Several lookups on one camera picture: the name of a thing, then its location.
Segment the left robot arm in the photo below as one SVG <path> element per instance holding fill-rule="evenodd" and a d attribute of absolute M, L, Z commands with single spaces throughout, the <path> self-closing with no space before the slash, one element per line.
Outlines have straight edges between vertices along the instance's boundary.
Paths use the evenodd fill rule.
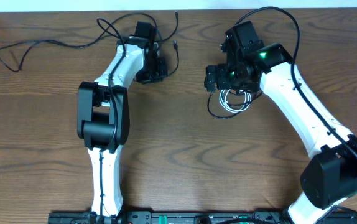
<path fill-rule="evenodd" d="M 128 89 L 133 81 L 154 83 L 167 77 L 159 55 L 157 27 L 138 22 L 135 33 L 116 34 L 116 55 L 105 72 L 78 88 L 77 135 L 92 169 L 94 197 L 90 223 L 117 223 L 123 206 L 120 157 L 130 129 Z"/>

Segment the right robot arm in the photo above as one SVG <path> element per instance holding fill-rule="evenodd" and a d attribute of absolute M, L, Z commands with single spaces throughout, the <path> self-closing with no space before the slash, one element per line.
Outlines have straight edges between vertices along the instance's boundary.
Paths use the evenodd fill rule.
<path fill-rule="evenodd" d="M 224 64 L 206 68 L 204 86 L 218 92 L 234 117 L 260 95 L 268 96 L 301 138 L 309 163 L 300 176 L 302 193 L 287 209 L 289 223 L 350 221 L 356 212 L 337 214 L 357 194 L 357 136 L 337 121 L 303 80 L 291 55 L 278 43 L 264 45 L 251 22 L 225 33 Z"/>

